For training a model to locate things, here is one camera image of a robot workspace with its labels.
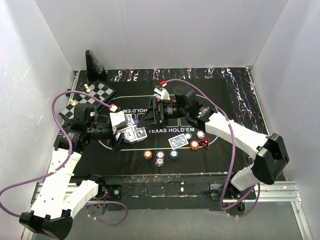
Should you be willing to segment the green poker chip stack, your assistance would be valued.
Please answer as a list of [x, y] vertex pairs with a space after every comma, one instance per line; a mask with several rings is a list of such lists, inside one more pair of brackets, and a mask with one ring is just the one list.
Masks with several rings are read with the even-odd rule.
[[178, 155], [179, 155], [179, 153], [178, 153], [177, 150], [171, 150], [171, 151], [169, 152], [169, 158], [170, 158], [170, 159], [175, 160], [175, 159], [178, 158]]

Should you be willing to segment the blue playing card deck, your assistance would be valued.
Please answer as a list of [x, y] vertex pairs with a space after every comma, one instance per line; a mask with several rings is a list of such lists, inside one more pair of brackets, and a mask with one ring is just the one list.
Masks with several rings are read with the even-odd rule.
[[144, 127], [132, 125], [127, 127], [123, 132], [124, 139], [130, 143], [137, 143], [147, 138], [147, 132]]

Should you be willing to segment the pink chips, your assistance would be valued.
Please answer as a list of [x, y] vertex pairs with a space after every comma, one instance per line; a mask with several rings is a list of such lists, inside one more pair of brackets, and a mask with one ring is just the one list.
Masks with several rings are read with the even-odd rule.
[[205, 138], [205, 133], [202, 131], [202, 130], [198, 130], [197, 133], [196, 133], [196, 137], [199, 139], [199, 140], [202, 140]]

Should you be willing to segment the orange poker chip stack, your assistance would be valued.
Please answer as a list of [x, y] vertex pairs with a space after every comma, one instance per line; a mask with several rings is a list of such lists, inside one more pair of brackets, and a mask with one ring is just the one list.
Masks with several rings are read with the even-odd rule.
[[153, 158], [153, 153], [151, 150], [146, 150], [144, 153], [143, 153], [143, 157], [146, 159], [146, 160], [151, 160]]

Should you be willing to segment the orange chips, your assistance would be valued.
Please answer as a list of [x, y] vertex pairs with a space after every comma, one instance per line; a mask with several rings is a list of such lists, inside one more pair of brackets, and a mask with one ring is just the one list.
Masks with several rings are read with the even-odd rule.
[[199, 142], [196, 140], [193, 140], [190, 142], [190, 149], [193, 151], [196, 151], [199, 149]]

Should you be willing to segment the blue small blind button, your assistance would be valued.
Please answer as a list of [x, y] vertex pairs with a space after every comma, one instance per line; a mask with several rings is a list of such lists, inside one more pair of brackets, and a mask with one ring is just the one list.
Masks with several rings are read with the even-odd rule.
[[139, 120], [137, 118], [134, 118], [133, 121], [136, 125], [139, 123]]

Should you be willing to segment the dealt card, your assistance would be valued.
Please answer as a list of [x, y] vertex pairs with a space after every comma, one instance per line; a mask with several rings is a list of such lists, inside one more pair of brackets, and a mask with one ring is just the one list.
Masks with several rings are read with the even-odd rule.
[[133, 125], [135, 123], [131, 114], [126, 114], [126, 119], [128, 126]]

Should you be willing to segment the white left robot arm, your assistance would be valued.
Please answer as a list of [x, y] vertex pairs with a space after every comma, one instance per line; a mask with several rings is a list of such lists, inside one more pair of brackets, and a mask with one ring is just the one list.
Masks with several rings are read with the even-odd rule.
[[110, 123], [67, 121], [54, 143], [51, 167], [31, 209], [21, 213], [19, 223], [33, 233], [64, 240], [73, 220], [85, 206], [115, 204], [121, 191], [108, 185], [103, 176], [89, 174], [65, 196], [74, 169], [90, 140], [113, 140], [115, 128]]

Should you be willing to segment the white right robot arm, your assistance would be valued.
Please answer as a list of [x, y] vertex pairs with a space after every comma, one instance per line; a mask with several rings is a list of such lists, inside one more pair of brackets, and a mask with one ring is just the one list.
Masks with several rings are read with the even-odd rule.
[[162, 128], [170, 119], [178, 118], [185, 118], [192, 127], [235, 144], [253, 159], [251, 165], [237, 171], [228, 180], [226, 192], [232, 199], [239, 198], [245, 189], [256, 184], [273, 185], [290, 161], [280, 135], [273, 133], [268, 136], [250, 130], [227, 120], [220, 112], [203, 106], [198, 100], [170, 101], [152, 97], [138, 127]]

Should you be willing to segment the red black all-in marker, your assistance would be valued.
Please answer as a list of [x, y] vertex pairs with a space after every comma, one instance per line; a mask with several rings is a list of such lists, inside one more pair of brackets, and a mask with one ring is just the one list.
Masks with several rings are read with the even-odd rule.
[[201, 139], [198, 141], [199, 145], [202, 146], [203, 148], [205, 148], [206, 150], [209, 149], [209, 146], [210, 146], [210, 139], [207, 138], [207, 139]]

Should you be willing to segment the green chips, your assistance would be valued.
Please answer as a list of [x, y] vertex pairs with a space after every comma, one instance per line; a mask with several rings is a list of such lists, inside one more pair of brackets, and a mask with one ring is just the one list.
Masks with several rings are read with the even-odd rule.
[[187, 132], [185, 134], [185, 137], [186, 137], [187, 140], [191, 140], [192, 139], [192, 134], [190, 132]]

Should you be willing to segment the pink chip front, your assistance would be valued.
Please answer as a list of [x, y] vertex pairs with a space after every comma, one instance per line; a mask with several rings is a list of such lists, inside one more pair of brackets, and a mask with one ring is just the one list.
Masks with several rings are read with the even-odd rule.
[[164, 159], [163, 159], [163, 158], [157, 158], [157, 159], [155, 160], [155, 165], [156, 165], [157, 167], [163, 166], [163, 165], [164, 165]]

